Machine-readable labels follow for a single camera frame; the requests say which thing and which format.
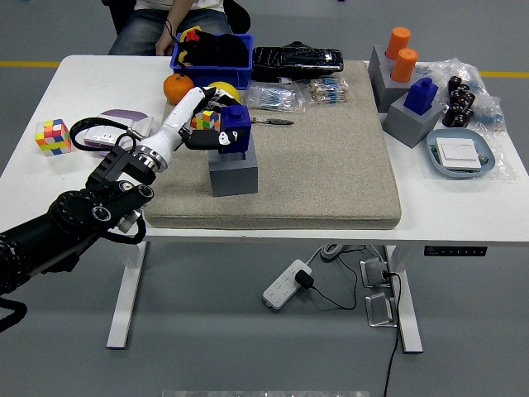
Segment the person's right hand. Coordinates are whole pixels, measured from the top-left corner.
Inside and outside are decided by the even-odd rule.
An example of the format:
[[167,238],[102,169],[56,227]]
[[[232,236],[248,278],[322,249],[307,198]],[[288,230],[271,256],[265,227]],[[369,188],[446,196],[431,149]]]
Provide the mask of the person's right hand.
[[155,54],[157,56],[170,56],[174,48],[174,40],[171,35],[164,31],[155,43]]

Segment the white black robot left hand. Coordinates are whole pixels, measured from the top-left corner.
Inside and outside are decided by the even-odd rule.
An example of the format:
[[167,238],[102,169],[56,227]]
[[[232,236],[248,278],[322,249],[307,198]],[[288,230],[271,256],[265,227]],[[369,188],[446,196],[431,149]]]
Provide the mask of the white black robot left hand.
[[183,143],[179,134],[180,130],[210,101],[221,104],[238,104],[235,98],[224,89],[191,88],[162,122],[160,129],[140,142],[135,149],[134,156],[155,172],[166,170],[172,160],[173,151]]

